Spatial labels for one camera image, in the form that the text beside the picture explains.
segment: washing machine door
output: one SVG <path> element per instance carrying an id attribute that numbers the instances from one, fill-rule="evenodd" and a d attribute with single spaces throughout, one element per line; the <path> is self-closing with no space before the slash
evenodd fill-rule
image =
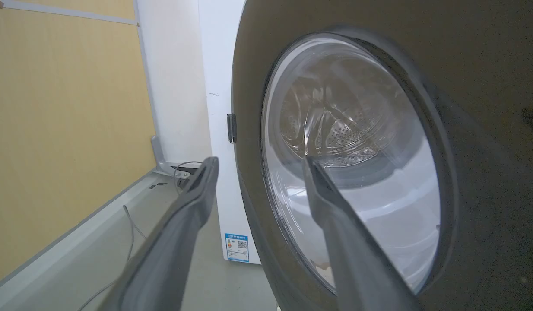
<path id="1" fill-rule="evenodd" d="M 533 1 L 247 0 L 235 153 L 282 309 L 337 309 L 304 156 L 426 309 L 533 309 L 523 108 L 533 114 Z"/>

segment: gray floor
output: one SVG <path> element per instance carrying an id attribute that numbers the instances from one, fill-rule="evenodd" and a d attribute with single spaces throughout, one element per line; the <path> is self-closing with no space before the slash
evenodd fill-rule
<path id="1" fill-rule="evenodd" d="M 155 187 L 129 204 L 131 217 L 146 235 L 176 198 L 172 179 L 162 179 L 161 182 L 168 184 Z M 135 238 L 133 254 L 143 242 L 140 235 L 135 234 Z M 42 280 L 37 293 L 18 310 L 76 311 L 93 293 L 121 273 L 130 242 L 130 223 L 122 217 L 55 276 Z M 95 310 L 106 293 L 89 303 L 84 311 Z M 261 266 L 222 258 L 216 206 L 197 237 L 182 310 L 276 310 L 276 301 Z"/>

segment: washing machine drum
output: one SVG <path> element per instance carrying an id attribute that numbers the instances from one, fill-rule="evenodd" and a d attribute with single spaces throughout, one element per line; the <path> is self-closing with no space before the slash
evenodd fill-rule
<path id="1" fill-rule="evenodd" d="M 533 2 L 247 0 L 233 65 L 235 152 L 282 309 L 337 310 L 304 156 L 324 167 L 426 309 L 533 309 L 526 106 Z"/>

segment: power cord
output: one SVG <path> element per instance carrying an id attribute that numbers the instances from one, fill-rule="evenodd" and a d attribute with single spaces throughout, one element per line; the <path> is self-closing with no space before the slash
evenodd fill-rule
<path id="1" fill-rule="evenodd" d="M 172 175 L 172 178 L 174 179 L 174 184 L 175 184 L 175 188 L 176 188 L 176 193 L 180 194 L 180 190 L 178 189 L 178 187 L 176 187 L 176 172 L 178 171 L 178 168 L 181 167 L 182 165 L 187 165 L 189 163 L 199 163 L 199 164 L 203 164 L 203 162 L 199 162 L 199 161 L 188 161 L 188 162 L 183 162 L 183 163 L 180 163 L 179 165 L 177 165 L 175 168 L 174 168 L 174 174 Z"/>
<path id="2" fill-rule="evenodd" d="M 132 238 L 132 242 L 130 243 L 130 248 L 128 249 L 127 261 L 124 264 L 126 266 L 127 263 L 128 263 L 128 260 L 130 260 L 130 255 L 132 254 L 132 249 L 134 248 L 134 229 L 136 229 L 136 231 L 142 236 L 142 238 L 144 238 L 144 240 L 146 239 L 146 235 L 144 235 L 144 233 L 142 233 L 142 231 L 134 223 L 134 221 L 132 220 L 132 217 L 130 216 L 130 213 L 128 212 L 128 209 L 127 209 L 126 205 L 123 205 L 123 209 L 124 209 L 124 212 L 126 213 L 126 215 L 128 216 L 128 220 L 130 220 L 130 236 Z M 103 293 L 107 288 L 109 288 L 113 284 L 115 284 L 115 281 L 109 283 L 108 285 L 105 285 L 99 291 L 95 292 L 95 294 L 92 295 L 92 297 L 90 297 L 85 303 L 83 303 L 77 311 L 82 311 L 88 305 L 88 303 L 91 303 L 93 301 L 93 299 L 98 297 L 99 294 Z"/>

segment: blue and white sticker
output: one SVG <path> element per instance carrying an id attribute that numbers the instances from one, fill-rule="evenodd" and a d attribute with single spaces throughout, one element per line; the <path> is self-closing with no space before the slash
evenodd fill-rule
<path id="1" fill-rule="evenodd" d="M 228 260 L 249 262 L 247 235 L 225 234 Z"/>

